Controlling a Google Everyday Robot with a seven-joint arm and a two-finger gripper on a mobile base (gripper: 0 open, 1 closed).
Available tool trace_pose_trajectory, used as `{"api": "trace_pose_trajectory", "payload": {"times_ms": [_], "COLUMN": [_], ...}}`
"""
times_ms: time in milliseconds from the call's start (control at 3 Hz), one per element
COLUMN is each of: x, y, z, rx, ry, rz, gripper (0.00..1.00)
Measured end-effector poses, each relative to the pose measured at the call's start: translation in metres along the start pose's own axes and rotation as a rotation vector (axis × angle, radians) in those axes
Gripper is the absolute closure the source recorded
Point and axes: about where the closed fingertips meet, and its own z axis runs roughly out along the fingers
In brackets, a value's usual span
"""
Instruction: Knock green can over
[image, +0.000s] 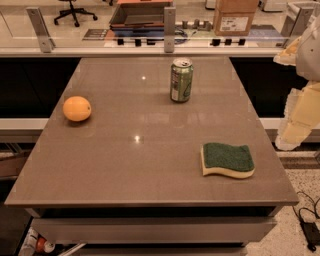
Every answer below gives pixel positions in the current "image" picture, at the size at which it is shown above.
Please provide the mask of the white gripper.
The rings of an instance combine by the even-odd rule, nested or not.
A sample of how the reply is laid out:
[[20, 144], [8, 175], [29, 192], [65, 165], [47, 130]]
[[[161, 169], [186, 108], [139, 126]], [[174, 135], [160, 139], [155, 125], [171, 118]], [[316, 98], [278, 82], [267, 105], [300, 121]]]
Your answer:
[[275, 145], [291, 151], [300, 146], [320, 123], [320, 16], [273, 61], [295, 66], [299, 76], [309, 80], [301, 90], [292, 88], [286, 101]]

